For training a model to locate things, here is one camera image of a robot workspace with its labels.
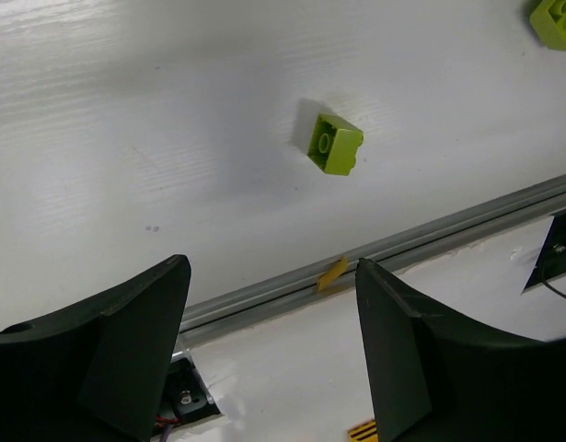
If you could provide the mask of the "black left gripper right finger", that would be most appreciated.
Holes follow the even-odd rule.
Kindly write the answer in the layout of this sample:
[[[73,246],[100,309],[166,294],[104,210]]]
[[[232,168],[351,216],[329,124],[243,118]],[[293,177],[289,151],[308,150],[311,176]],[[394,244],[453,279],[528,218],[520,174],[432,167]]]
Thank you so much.
[[[380,440],[566,441],[566,338],[473,320],[367,259],[355,286]]]

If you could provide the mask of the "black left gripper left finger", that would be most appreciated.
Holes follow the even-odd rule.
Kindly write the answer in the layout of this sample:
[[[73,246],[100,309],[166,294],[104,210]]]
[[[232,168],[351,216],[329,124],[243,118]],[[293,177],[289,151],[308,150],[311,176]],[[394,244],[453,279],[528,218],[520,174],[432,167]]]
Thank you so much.
[[[0,441],[147,441],[191,280],[172,256],[0,331]]]

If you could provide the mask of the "green lego brick with studs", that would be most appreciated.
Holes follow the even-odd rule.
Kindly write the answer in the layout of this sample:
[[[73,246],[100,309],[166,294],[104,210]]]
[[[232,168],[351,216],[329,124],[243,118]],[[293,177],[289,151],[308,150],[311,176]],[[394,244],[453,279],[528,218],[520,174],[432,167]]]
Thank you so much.
[[[529,23],[547,48],[566,52],[566,0],[542,0]]]

